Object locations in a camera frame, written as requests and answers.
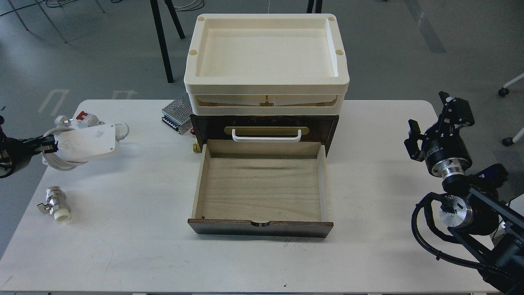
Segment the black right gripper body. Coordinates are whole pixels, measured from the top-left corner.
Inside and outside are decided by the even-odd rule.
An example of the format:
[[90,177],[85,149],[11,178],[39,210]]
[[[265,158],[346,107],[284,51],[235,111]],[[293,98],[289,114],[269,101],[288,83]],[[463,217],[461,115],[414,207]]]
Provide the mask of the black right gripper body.
[[442,179],[464,179],[465,171],[473,164],[460,137],[460,129],[475,121],[468,101],[449,98],[449,112],[441,113],[438,121],[421,133],[425,138],[421,151],[427,171]]

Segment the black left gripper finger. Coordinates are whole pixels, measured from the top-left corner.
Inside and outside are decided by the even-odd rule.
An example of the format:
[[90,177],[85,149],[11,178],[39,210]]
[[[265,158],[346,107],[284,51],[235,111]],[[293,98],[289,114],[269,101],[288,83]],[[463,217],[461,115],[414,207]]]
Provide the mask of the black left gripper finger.
[[55,153],[59,150],[54,136],[38,136],[25,140],[25,147],[30,154]]

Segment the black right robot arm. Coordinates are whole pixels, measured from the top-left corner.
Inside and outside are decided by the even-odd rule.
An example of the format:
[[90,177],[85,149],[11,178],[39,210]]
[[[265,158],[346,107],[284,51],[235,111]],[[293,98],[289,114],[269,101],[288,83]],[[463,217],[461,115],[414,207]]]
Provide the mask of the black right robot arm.
[[[497,192],[508,172],[500,163],[475,175],[460,129],[474,124],[468,101],[439,94],[443,110],[438,121],[424,133],[416,120],[404,141],[411,159],[425,162],[429,174],[443,180],[443,194],[428,193],[416,205],[411,230],[416,241],[436,259],[476,269],[483,280],[506,295],[523,293],[523,216],[504,204]],[[418,230],[418,214],[434,235],[461,244],[477,261],[446,254],[431,246]]]

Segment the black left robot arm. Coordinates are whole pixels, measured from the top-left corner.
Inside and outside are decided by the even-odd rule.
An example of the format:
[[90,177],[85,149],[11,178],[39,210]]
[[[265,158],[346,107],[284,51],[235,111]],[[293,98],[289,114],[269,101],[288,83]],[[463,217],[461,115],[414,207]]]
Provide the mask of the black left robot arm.
[[0,177],[6,178],[25,168],[37,154],[57,151],[58,144],[53,135],[19,140],[7,137],[0,129]]

